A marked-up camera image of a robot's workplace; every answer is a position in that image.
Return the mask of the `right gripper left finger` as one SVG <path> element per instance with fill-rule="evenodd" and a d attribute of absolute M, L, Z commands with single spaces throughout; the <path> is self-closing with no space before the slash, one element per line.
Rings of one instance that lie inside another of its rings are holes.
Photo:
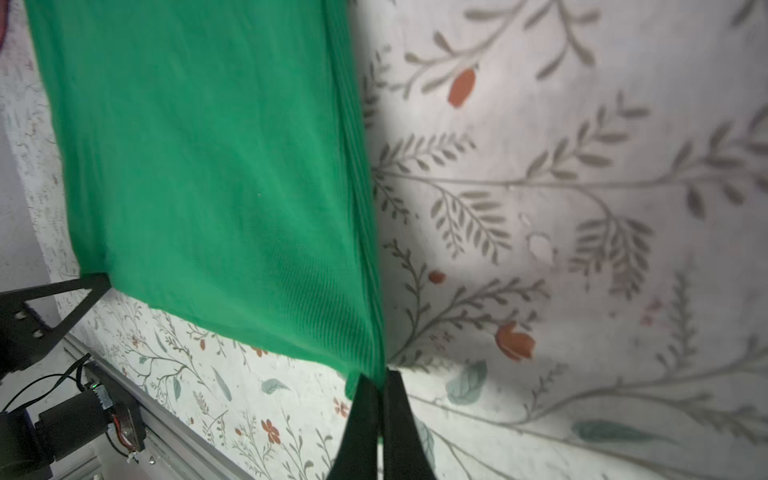
<path fill-rule="evenodd" d="M 375 480 L 378 475 L 381 397 L 375 384 L 360 376 L 352 408 L 328 480 Z"/>

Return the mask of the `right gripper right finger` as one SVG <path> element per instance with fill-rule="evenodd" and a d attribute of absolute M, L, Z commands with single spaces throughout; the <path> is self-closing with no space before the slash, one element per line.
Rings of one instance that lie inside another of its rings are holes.
<path fill-rule="evenodd" d="M 421 444 L 404 382 L 387 371 L 382 397 L 383 473 L 386 480 L 435 480 Z"/>

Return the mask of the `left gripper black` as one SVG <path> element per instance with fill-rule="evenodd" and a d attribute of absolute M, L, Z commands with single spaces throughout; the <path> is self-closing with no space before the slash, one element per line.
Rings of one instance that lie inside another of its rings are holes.
<path fill-rule="evenodd" d="M 1 379 L 44 359 L 69 331 L 112 288 L 105 273 L 1 293 Z M 77 290 L 89 293 L 55 327 L 46 324 L 32 300 Z"/>

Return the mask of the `green tank top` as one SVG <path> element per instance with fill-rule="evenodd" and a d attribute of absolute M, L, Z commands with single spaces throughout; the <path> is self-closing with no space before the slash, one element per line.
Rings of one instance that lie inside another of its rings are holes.
<path fill-rule="evenodd" d="M 370 163 L 343 1 L 30 1 L 85 273 L 382 387 Z"/>

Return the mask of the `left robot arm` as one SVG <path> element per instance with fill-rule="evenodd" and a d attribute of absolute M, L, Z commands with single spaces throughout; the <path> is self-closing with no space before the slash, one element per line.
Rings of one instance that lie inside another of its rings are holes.
<path fill-rule="evenodd" d="M 74 280 L 6 291 L 1 295 L 1 374 L 23 371 L 45 357 L 111 289 L 104 273 Z M 55 327 L 46 324 L 31 301 L 77 290 L 86 296 Z M 1 476 L 4 479 L 50 479 L 51 465 L 81 447 L 115 431 L 110 444 L 127 459 L 145 449 L 146 425 L 138 400 L 106 370 L 84 354 L 64 372 L 58 384 L 75 383 L 77 393 L 45 410 L 29 414 L 39 397 L 20 405 L 8 402 L 1 411 Z"/>

